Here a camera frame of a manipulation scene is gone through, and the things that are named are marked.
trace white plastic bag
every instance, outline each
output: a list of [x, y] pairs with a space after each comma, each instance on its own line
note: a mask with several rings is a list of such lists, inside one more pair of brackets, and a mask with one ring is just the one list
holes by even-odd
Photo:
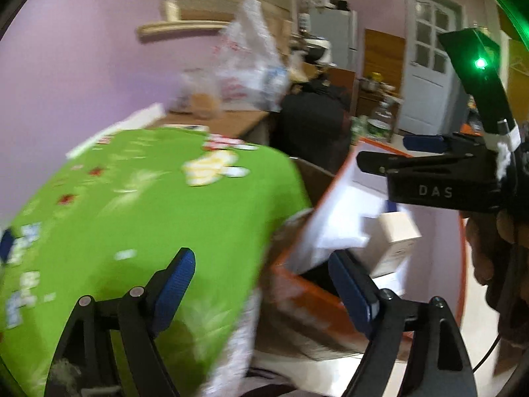
[[257, 0], [244, 0], [215, 50], [224, 110], [278, 111], [288, 74]]
[[196, 397], [236, 397], [239, 385], [250, 367], [253, 342], [261, 307], [261, 291], [254, 289], [248, 298], [229, 337], [221, 356], [207, 381], [203, 383]]

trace green led light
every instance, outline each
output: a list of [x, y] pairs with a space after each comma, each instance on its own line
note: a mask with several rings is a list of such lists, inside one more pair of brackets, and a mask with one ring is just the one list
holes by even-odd
[[474, 64], [477, 68], [480, 68], [481, 70], [485, 70], [485, 67], [489, 65], [485, 58], [477, 59]]

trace green cloth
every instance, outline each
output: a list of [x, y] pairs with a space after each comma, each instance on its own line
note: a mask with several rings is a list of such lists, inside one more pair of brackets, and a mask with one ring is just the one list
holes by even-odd
[[[23, 225], [41, 223], [22, 263], [5, 267], [0, 291], [0, 356], [28, 395], [43, 395], [79, 297], [121, 297], [182, 246], [194, 251], [196, 272], [156, 343], [182, 395], [203, 382], [255, 285], [271, 234], [309, 207], [295, 166], [268, 147], [235, 150], [234, 165], [250, 170], [245, 177], [188, 186], [182, 165], [206, 153], [204, 140], [204, 133], [175, 128], [121, 132], [64, 165], [15, 218], [17, 236]], [[136, 255], [115, 259], [127, 250]], [[6, 330], [6, 301], [20, 289], [20, 274], [32, 271], [40, 272], [31, 290], [37, 304], [22, 307], [23, 324]], [[44, 302], [51, 293], [56, 298]]]

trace white box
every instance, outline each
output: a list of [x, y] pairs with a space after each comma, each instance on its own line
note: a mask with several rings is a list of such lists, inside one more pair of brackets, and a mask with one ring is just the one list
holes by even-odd
[[419, 229], [406, 212], [382, 213], [373, 222], [366, 247], [354, 254], [371, 277], [393, 273], [411, 253]]

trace black cable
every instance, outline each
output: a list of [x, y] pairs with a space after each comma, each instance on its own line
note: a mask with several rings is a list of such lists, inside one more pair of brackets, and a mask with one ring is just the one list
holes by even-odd
[[498, 345], [498, 343], [499, 343], [499, 339], [500, 339], [500, 337], [499, 337], [499, 335], [498, 335], [498, 337], [497, 337], [496, 340], [494, 341], [493, 345], [490, 347], [490, 349], [489, 349], [489, 350], [487, 351], [487, 353], [485, 354], [485, 357], [483, 357], [483, 358], [481, 359], [481, 361], [480, 361], [480, 362], [479, 362], [479, 363], [478, 363], [478, 364], [472, 369], [472, 373], [475, 373], [475, 371], [476, 371], [477, 369], [479, 369], [479, 368], [482, 366], [482, 364], [487, 360], [487, 358], [489, 357], [489, 355], [493, 353], [494, 348], [496, 348], [496, 345]]

